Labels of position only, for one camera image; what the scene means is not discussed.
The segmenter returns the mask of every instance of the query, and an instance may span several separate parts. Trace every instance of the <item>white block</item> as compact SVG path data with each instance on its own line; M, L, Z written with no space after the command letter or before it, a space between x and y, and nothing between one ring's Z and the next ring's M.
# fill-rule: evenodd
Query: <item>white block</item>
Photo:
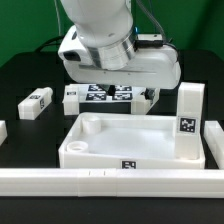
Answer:
M217 121L205 122L204 137L219 169L224 169L224 132Z
M1 196L78 196L78 170L0 169Z
M146 100L142 94L136 95L131 101L131 114L145 115L152 109L155 103L159 100L160 89L155 89L153 100Z
M64 114L77 115L79 114L79 85L70 84L65 86L64 100Z
M53 90L49 87L36 89L18 105L19 117L35 120L36 117L51 103Z
M5 121L0 121L0 146L7 137Z
M175 155L198 159L204 84L181 83L177 101Z

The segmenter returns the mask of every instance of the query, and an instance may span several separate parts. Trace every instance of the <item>white wall piece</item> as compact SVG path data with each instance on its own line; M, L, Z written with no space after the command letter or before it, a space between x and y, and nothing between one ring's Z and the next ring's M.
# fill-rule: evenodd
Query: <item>white wall piece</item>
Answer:
M178 90L175 155L177 158L200 157L200 124L204 84L181 83Z
M64 114L75 115L79 114L79 85L70 84L65 86L64 93Z
M224 132L217 121L205 122L204 137L219 169L224 169Z
M0 121L0 146L7 137L5 121Z
M224 171L0 169L0 196L224 198Z
M35 120L51 103L52 94L53 90L49 87L36 89L18 105L20 119Z

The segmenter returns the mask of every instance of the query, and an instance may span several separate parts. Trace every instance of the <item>black cable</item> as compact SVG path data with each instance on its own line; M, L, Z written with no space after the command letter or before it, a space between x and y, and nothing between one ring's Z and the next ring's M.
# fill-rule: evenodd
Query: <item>black cable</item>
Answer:
M51 38L50 40L47 40L46 42L41 44L37 49L35 49L35 52L40 52L43 48L45 48L47 46L60 45L59 43L57 43L57 41L63 40L63 39L64 39L64 36L58 36L58 37Z
M62 31L61 31L61 15L60 15L60 10L58 7L58 0L54 0L54 4L55 4L55 10L56 10L56 15L57 15L57 20L58 20L58 34L59 36L62 35Z
M149 7L150 7L150 11L151 11L152 16L155 18L154 9L153 9L153 5L152 5L152 0L149 0ZM153 24L153 27L154 27L154 33L156 33L155 24Z

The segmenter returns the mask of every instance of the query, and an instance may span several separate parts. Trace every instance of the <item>white plastic tray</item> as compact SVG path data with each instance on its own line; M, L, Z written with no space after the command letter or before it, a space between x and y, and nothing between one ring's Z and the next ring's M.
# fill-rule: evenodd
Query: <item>white plastic tray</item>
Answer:
M61 168L203 169L176 158L176 117L83 113L59 148Z

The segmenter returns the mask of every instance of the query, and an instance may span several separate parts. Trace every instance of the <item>black tabletop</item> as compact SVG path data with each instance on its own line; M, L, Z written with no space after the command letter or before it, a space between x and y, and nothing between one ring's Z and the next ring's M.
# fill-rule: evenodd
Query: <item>black tabletop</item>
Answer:
M181 51L181 81L205 83L202 120L224 120L224 62L209 51ZM59 168L58 148L76 116L64 116L64 87L73 80L56 53L22 53L0 68L0 120L8 138L0 168ZM35 120L17 105L36 88L51 87L52 103ZM177 90L162 90L150 114L175 115ZM217 168L206 143L206 168ZM222 199L2 197L0 223L220 223Z

